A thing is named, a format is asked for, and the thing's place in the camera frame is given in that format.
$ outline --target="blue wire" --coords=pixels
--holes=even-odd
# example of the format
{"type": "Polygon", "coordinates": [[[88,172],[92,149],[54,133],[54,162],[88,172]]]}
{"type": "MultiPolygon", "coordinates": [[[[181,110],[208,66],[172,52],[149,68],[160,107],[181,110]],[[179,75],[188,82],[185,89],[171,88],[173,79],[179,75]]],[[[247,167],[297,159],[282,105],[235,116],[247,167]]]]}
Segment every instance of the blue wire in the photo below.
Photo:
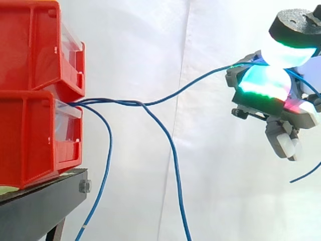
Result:
{"type": "Polygon", "coordinates": [[[321,94],[309,82],[307,82],[302,76],[298,75],[297,73],[295,73],[289,69],[286,69],[285,71],[288,74],[290,74],[290,75],[294,76],[295,78],[297,78],[298,80],[300,80],[300,82],[302,82],[306,86],[308,86],[317,95],[317,97],[321,99],[321,94]]]}
{"type": "Polygon", "coordinates": [[[117,103],[117,104],[126,105],[126,106],[133,106],[132,104],[137,104],[137,105],[142,106],[145,109],[145,111],[157,122],[157,124],[164,131],[164,133],[166,134],[166,136],[167,136],[167,138],[168,138],[168,140],[170,142],[170,145],[171,145],[171,148],[172,148],[172,152],[173,152],[173,160],[174,160],[176,182],[177,182],[177,191],[178,191],[178,197],[179,197],[179,206],[180,206],[183,226],[184,226],[184,230],[185,230],[185,235],[186,235],[186,238],[187,238],[188,241],[192,241],[191,233],[190,233],[190,230],[189,230],[189,227],[188,227],[187,218],[186,218],[185,208],[184,208],[183,191],[182,191],[182,183],[181,183],[178,155],[177,155],[176,147],[175,147],[175,144],[174,144],[174,142],[172,140],[170,132],[166,129],[166,127],[163,125],[163,123],[148,109],[148,107],[144,103],[141,103],[141,102],[136,101],[136,100],[120,101],[120,100],[114,100],[114,99],[108,99],[108,98],[105,98],[104,101],[101,98],[97,99],[96,102],[94,102],[94,100],[95,99],[93,98],[93,99],[91,99],[91,102],[83,102],[83,103],[77,102],[77,103],[74,103],[74,104],[75,105],[79,104],[81,106],[85,106],[87,104],[95,104],[95,103],[117,103]]]}
{"type": "MultiPolygon", "coordinates": [[[[266,66],[267,64],[266,63],[253,63],[253,62],[242,62],[242,63],[237,63],[237,64],[233,64],[233,65],[228,65],[228,66],[225,66],[225,67],[222,67],[222,68],[218,68],[218,69],[215,69],[215,70],[212,70],[202,76],[200,76],[199,78],[195,79],[194,81],[190,82],[189,84],[185,85],[183,88],[181,88],[180,90],[176,91],[175,93],[165,97],[165,98],[162,98],[160,100],[157,100],[157,101],[153,101],[153,102],[148,102],[148,103],[141,103],[139,101],[135,101],[135,100],[113,100],[113,99],[108,99],[108,98],[88,98],[88,99],[84,99],[84,100],[81,100],[77,103],[72,103],[71,105],[72,106],[82,106],[84,108],[87,108],[88,110],[94,112],[96,115],[98,115],[103,121],[104,123],[106,124],[107,126],[107,129],[109,131],[109,136],[110,136],[110,145],[109,145],[109,152],[108,152],[108,157],[107,157],[107,164],[106,164],[106,170],[105,170],[105,174],[104,174],[104,178],[103,178],[103,181],[101,183],[101,186],[100,186],[100,190],[99,190],[99,193],[97,195],[97,198],[96,198],[96,201],[86,219],[86,221],[84,222],[84,226],[81,228],[81,230],[79,231],[78,235],[77,235],[77,238],[76,238],[76,241],[78,241],[82,235],[82,233],[84,232],[84,229],[86,227],[86,225],[89,223],[91,217],[93,216],[96,208],[97,208],[97,205],[99,203],[99,200],[101,198],[101,195],[102,195],[102,192],[103,192],[103,189],[104,189],[104,186],[106,184],[106,179],[107,179],[107,176],[108,176],[108,171],[109,171],[109,165],[110,165],[110,157],[111,157],[111,151],[112,151],[112,134],[111,134],[111,129],[110,129],[110,126],[109,124],[107,123],[107,121],[105,120],[105,118],[100,114],[98,113],[97,111],[95,111],[94,109],[88,107],[87,105],[89,104],[97,104],[97,103],[117,103],[117,104],[121,104],[121,105],[125,105],[125,106],[142,106],[145,111],[158,123],[158,125],[162,128],[162,130],[165,132],[169,142],[170,142],[170,145],[171,145],[171,148],[172,148],[172,152],[173,152],[173,159],[174,159],[174,165],[175,165],[175,173],[176,173],[176,181],[177,181],[177,189],[178,189],[178,197],[179,197],[179,205],[180,205],[180,211],[181,211],[181,216],[182,216],[182,221],[183,221],[183,225],[184,225],[184,230],[185,230],[185,234],[186,234],[186,237],[187,237],[187,240],[188,241],[191,241],[192,238],[191,238],[191,234],[190,234],[190,231],[189,231],[189,227],[188,227],[188,222],[187,222],[187,218],[186,218],[186,214],[185,214],[185,208],[184,208],[184,202],[183,202],[183,192],[182,192],[182,184],[181,184],[181,178],[180,178],[180,171],[179,171],[179,163],[178,163],[178,156],[177,156],[177,151],[176,151],[176,148],[175,148],[175,145],[174,145],[174,142],[171,138],[171,135],[169,133],[169,131],[166,129],[166,127],[161,123],[161,121],[147,108],[147,106],[151,106],[151,105],[156,105],[156,104],[159,104],[159,103],[162,103],[162,102],[165,102],[177,95],[179,95],[180,93],[182,93],[183,91],[185,91],[186,89],[188,89],[189,87],[191,87],[192,85],[194,85],[195,83],[199,82],[200,80],[208,77],[209,75],[212,75],[214,73],[217,73],[217,72],[220,72],[220,71],[223,71],[223,70],[226,70],[226,69],[229,69],[229,68],[233,68],[233,67],[238,67],[238,66],[241,66],[241,65],[260,65],[260,66],[266,66]]],[[[318,91],[313,88],[313,86],[311,86],[308,82],[306,82],[301,76],[297,75],[296,73],[294,73],[293,71],[291,70],[286,70],[289,74],[293,75],[294,77],[296,77],[297,79],[299,79],[302,83],[306,84],[310,89],[312,89],[316,95],[321,98],[321,95],[320,93],[318,93],[318,91]]],[[[293,183],[293,182],[296,182],[308,175],[310,175],[311,173],[313,173],[317,168],[319,168],[321,166],[321,162],[313,169],[311,170],[309,173],[297,178],[297,179],[294,179],[292,181],[290,181],[290,183],[293,183]]]]}
{"type": "Polygon", "coordinates": [[[75,241],[79,241],[86,226],[88,225],[90,219],[92,218],[98,204],[99,204],[99,201],[101,199],[101,196],[102,196],[102,193],[104,191],[104,188],[105,188],[105,184],[106,184],[106,180],[107,180],[107,176],[108,176],[108,172],[109,172],[109,166],[110,166],[110,158],[111,158],[111,153],[112,153],[112,146],[113,146],[113,137],[112,137],[112,132],[111,132],[111,128],[110,128],[110,125],[108,124],[108,122],[106,121],[106,119],[99,113],[97,112],[96,110],[94,110],[93,108],[91,107],[88,107],[84,104],[81,104],[81,103],[71,103],[72,106],[81,106],[83,108],[86,108],[88,110],[90,110],[91,112],[95,113],[106,125],[107,129],[108,129],[108,132],[109,132],[109,150],[108,150],[108,155],[107,155],[107,162],[106,162],[106,169],[105,169],[105,173],[104,173],[104,177],[102,179],[102,182],[101,182],[101,185],[100,185],[100,189],[99,189],[99,192],[97,194],[97,197],[96,197],[96,200],[94,202],[94,205],[92,206],[83,226],[81,227],[80,231],[78,232],[78,235],[75,239],[75,241]]]}
{"type": "MultiPolygon", "coordinates": [[[[290,75],[294,76],[295,78],[297,78],[298,80],[300,80],[303,84],[307,85],[317,96],[318,98],[321,99],[321,94],[310,84],[308,83],[304,78],[302,78],[300,75],[296,74],[295,72],[287,69],[286,70],[290,75]]],[[[311,171],[309,171],[308,173],[298,177],[298,178],[295,178],[293,179],[292,181],[290,181],[290,183],[294,183],[294,182],[297,182],[309,175],[311,175],[313,172],[315,172],[319,167],[321,166],[321,162],[319,162],[319,164],[317,164],[316,167],[314,167],[311,171]]]]}
{"type": "MultiPolygon", "coordinates": [[[[177,95],[179,95],[180,93],[182,93],[183,91],[185,91],[186,89],[188,89],[189,87],[191,87],[192,85],[196,84],[197,82],[199,82],[200,80],[212,75],[212,74],[215,74],[217,72],[220,72],[220,71],[223,71],[223,70],[227,70],[227,69],[230,69],[230,68],[235,68],[235,67],[238,67],[238,66],[242,66],[242,65],[259,65],[259,66],[266,66],[267,64],[266,63],[254,63],[254,62],[240,62],[240,63],[236,63],[236,64],[232,64],[232,65],[228,65],[228,66],[225,66],[225,67],[222,67],[222,68],[218,68],[218,69],[214,69],[200,77],[198,77],[197,79],[193,80],[192,82],[188,83],[187,85],[185,85],[183,88],[179,89],[178,91],[176,91],[175,93],[173,94],[170,94],[169,96],[166,96],[162,99],[159,99],[159,100],[156,100],[156,101],[153,101],[153,102],[148,102],[148,103],[144,103],[144,105],[146,106],[151,106],[151,105],[156,105],[156,104],[160,104],[160,103],[163,103],[177,95]]],[[[95,100],[97,101],[98,98],[88,98],[88,99],[83,99],[81,101],[79,101],[78,103],[84,103],[84,102],[87,102],[87,101],[92,101],[92,100],[95,100]]],[[[121,102],[123,102],[123,105],[126,105],[126,106],[140,106],[139,104],[136,104],[136,103],[126,103],[126,100],[119,100],[121,102]]]]}

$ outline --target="red plastic drawer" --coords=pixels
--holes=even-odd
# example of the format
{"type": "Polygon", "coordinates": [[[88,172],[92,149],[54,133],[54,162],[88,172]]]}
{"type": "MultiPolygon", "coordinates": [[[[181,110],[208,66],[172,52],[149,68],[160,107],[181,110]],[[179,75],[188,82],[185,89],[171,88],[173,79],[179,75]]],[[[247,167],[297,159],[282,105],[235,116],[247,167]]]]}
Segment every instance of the red plastic drawer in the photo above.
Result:
{"type": "Polygon", "coordinates": [[[0,90],[85,94],[85,46],[61,21],[58,2],[0,0],[0,90]]]}
{"type": "Polygon", "coordinates": [[[0,186],[25,188],[82,162],[82,111],[47,91],[0,91],[0,186]]]}

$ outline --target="black 3d-printed part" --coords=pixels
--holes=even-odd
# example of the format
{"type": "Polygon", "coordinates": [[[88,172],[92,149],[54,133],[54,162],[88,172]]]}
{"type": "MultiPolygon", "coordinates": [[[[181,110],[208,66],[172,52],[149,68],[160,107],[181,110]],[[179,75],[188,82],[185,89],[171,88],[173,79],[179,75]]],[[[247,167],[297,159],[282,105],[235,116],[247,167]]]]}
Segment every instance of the black 3d-printed part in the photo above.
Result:
{"type": "Polygon", "coordinates": [[[269,32],[272,38],[293,48],[321,46],[321,6],[313,13],[303,9],[280,11],[269,32]]]}
{"type": "Polygon", "coordinates": [[[270,98],[253,92],[243,92],[241,88],[236,90],[232,101],[272,116],[280,116],[285,104],[284,101],[277,98],[270,98]]]}

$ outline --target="glowing led light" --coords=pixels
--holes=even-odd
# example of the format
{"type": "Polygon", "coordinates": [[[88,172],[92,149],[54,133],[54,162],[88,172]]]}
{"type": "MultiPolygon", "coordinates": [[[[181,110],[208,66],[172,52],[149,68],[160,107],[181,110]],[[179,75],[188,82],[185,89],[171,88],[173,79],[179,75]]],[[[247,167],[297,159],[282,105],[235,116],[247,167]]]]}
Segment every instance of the glowing led light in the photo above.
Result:
{"type": "Polygon", "coordinates": [[[306,63],[316,48],[296,49],[275,41],[270,35],[266,38],[261,54],[266,63],[287,69],[306,63]]]}
{"type": "Polygon", "coordinates": [[[244,92],[286,101],[291,90],[291,79],[283,69],[274,66],[252,66],[245,73],[239,87],[244,92]]]}

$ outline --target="white backdrop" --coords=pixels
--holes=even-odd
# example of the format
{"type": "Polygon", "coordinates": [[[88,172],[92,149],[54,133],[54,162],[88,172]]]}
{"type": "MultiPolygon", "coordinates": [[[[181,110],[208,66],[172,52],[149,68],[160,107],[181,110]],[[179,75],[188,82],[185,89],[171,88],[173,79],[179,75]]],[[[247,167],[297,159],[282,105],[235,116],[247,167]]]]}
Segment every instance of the white backdrop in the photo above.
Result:
{"type": "MultiPolygon", "coordinates": [[[[211,69],[260,49],[279,10],[313,10],[317,0],[60,0],[65,19],[87,47],[87,97],[152,101],[211,69]]],[[[321,129],[301,132],[305,158],[278,159],[265,123],[233,117],[225,73],[203,80],[178,100],[151,108],[173,132],[195,241],[321,240],[321,171],[289,184],[319,161],[321,129]]],[[[88,241],[185,240],[171,151],[140,108],[97,106],[115,144],[88,241]]],[[[107,132],[85,112],[84,162],[93,190],[67,218],[74,240],[98,191],[107,132]]]]}

